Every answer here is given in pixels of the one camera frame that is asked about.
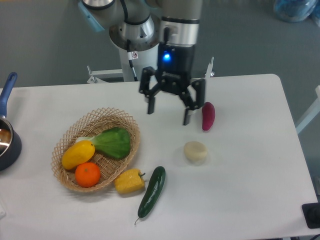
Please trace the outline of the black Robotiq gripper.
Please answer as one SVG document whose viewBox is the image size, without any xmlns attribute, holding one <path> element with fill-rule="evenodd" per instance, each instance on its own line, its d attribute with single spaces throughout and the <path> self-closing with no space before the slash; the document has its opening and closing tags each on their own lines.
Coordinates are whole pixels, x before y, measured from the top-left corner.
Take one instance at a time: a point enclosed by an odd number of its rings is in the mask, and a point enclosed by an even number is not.
<svg viewBox="0 0 320 240">
<path fill-rule="evenodd" d="M 191 111 L 200 109 L 205 103 L 206 80 L 199 78 L 191 81 L 191 70 L 195 55 L 195 46 L 168 45 L 161 42 L 158 45 L 157 70 L 148 66 L 143 68 L 139 92 L 147 100 L 147 114 L 155 110 L 155 96 L 163 92 L 179 95 L 185 105 L 183 125 L 190 123 Z M 155 78 L 155 85 L 150 88 L 151 78 Z M 195 90 L 193 100 L 188 86 Z"/>
</svg>

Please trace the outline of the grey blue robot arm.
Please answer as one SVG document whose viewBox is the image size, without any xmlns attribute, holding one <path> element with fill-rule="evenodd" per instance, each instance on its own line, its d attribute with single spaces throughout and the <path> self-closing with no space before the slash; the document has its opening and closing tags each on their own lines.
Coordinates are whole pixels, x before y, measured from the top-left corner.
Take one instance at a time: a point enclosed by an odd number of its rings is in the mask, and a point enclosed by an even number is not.
<svg viewBox="0 0 320 240">
<path fill-rule="evenodd" d="M 118 49 L 122 76 L 139 82 L 147 112 L 156 94 L 178 96 L 185 106 L 183 124 L 205 102 L 206 81 L 191 77 L 202 11 L 200 0 L 80 0 L 92 28 L 108 31 Z"/>
</svg>

